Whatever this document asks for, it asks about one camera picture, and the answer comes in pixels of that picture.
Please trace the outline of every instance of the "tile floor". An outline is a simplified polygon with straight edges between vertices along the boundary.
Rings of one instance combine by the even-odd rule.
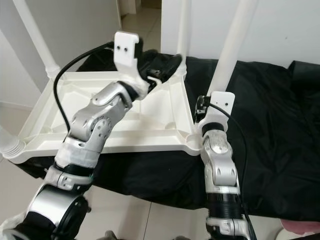
[[[142,8],[137,15],[128,14],[122,28],[139,34],[144,39],[144,50],[160,50],[161,10]],[[0,107],[0,124],[18,134],[29,113]],[[0,160],[0,223],[26,209],[41,182],[9,161]],[[126,240],[171,240],[178,235],[192,240],[208,239],[206,209],[168,207],[95,186],[89,198],[92,212],[86,215],[78,240],[98,239],[106,230],[113,230],[119,239]],[[251,220],[258,240],[273,240],[281,229],[279,219],[252,216]]]
[[[143,39],[143,50],[160,52],[161,10],[141,8],[137,14],[128,14],[122,20],[122,30],[136,33]]]

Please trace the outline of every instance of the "black fabric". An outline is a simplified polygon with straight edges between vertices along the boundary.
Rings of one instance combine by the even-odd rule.
[[[146,56],[139,64],[150,61],[157,65],[166,58],[154,52]],[[112,53],[105,50],[90,56],[79,70],[114,71],[112,59]],[[197,97],[207,93],[217,62],[194,57],[186,60],[185,88],[192,113]],[[248,169],[242,194],[252,215],[320,221],[320,94],[309,88],[298,91],[304,89],[303,80],[317,84],[319,67],[300,62],[290,69],[261,62],[238,62],[235,66],[227,91],[235,93],[231,115],[247,138]],[[300,87],[295,88],[296,80],[300,80]],[[233,122],[228,125],[227,137],[241,178],[244,145]],[[39,163],[45,158],[38,159],[32,163],[37,171],[31,170],[28,162],[20,167],[33,176],[41,174],[48,163]],[[183,151],[102,154],[94,184],[174,207],[206,206],[204,165],[200,156]]]
[[[13,230],[31,240],[50,240],[55,228],[55,224],[48,218],[37,212],[30,211],[23,222],[18,224]]]

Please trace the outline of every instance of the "white pole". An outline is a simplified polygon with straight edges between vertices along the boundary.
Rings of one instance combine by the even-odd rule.
[[[28,8],[25,0],[13,0],[13,3],[24,23],[26,30],[28,31],[33,44],[38,51],[44,66],[45,71],[49,79],[54,79],[60,71],[60,67],[56,64],[51,52],[40,33],[40,30]]]
[[[25,148],[25,143],[17,136],[8,133],[0,125],[0,154],[6,159],[12,159],[20,155]]]
[[[182,62],[176,70],[175,74],[179,76],[186,77],[187,74],[187,45],[188,45],[188,16],[190,8],[190,0],[181,0],[181,11],[180,11],[180,23],[179,23],[179,33],[178,33],[178,43],[177,43],[177,54],[182,55]]]
[[[257,3],[258,0],[239,1],[207,95],[210,95],[212,91],[226,91]]]

